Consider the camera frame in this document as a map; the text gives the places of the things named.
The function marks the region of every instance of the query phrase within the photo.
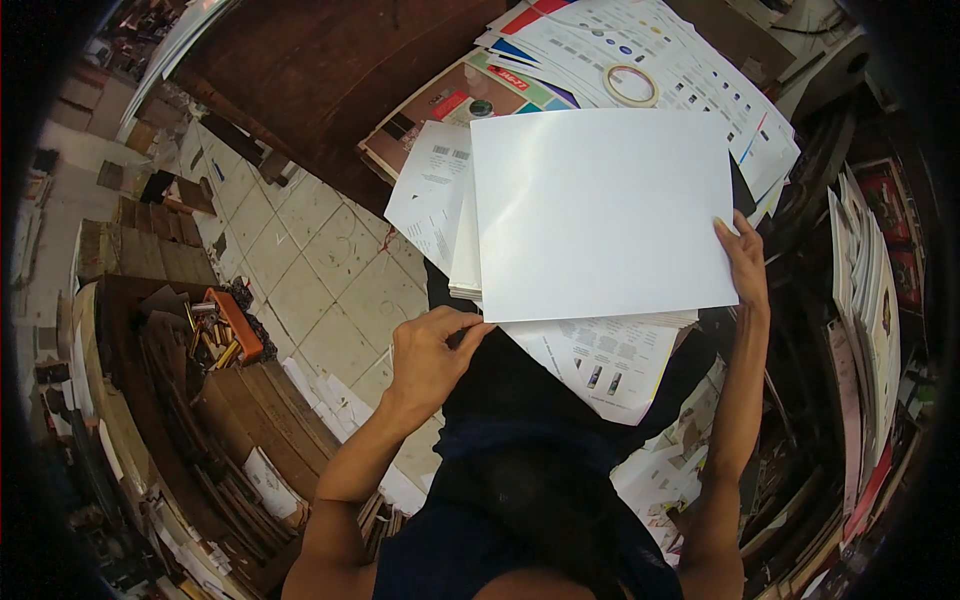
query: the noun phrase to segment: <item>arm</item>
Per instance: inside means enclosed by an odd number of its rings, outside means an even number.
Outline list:
[[[494,325],[441,306],[394,332],[394,381],[371,417],[321,473],[300,556],[283,585],[284,600],[370,598],[376,564],[367,560],[357,523],[400,445],[440,409],[470,357]],[[469,327],[455,350],[446,339]]]
[[[770,305],[760,236],[739,211],[733,221],[739,236],[722,223],[717,225],[717,236],[730,257],[740,305],[701,476],[703,487],[681,554],[680,582],[684,597],[691,600],[743,595],[743,562],[736,543],[739,483],[760,430]]]

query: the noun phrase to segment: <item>paper with barcode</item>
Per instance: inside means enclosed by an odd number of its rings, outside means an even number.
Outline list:
[[[470,152],[469,129],[424,123],[384,211],[387,221],[446,276],[470,181]]]

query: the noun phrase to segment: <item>product image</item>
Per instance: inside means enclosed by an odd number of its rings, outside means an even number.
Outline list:
[[[590,376],[590,381],[587,382],[587,387],[593,389],[597,387],[597,379],[600,378],[600,372],[603,370],[603,367],[597,365],[593,368],[593,374]]]
[[[622,376],[622,372],[619,372],[613,376],[613,381],[610,382],[610,387],[607,388],[607,396],[613,396],[616,394],[616,386],[620,385],[620,377]]]

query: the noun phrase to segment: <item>white paper sheet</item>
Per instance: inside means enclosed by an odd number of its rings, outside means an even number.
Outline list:
[[[732,228],[719,115],[564,110],[470,128],[488,322],[737,303],[712,224]]]
[[[243,464],[243,472],[260,493],[263,508],[267,509],[271,516],[286,518],[295,513],[300,504],[306,504],[279,475],[260,446],[251,450],[247,462]]]
[[[480,277],[480,240],[477,238],[477,201],[474,185],[471,171],[460,208],[460,222],[457,225],[456,245],[453,248],[449,288],[479,296],[483,288]]]
[[[501,327],[600,417],[628,425],[653,403],[678,332],[631,317]]]
[[[424,123],[383,213],[446,276],[453,264],[470,152],[469,129]]]

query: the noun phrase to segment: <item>red label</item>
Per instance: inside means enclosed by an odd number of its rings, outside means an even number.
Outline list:
[[[501,69],[498,66],[489,64],[487,65],[487,70],[520,91],[526,91],[527,87],[530,87],[528,83],[524,82],[521,78],[517,77],[507,69]]]
[[[458,89],[433,109],[433,116],[443,121],[444,117],[450,114],[456,107],[460,106],[467,98],[469,98],[469,96]]]

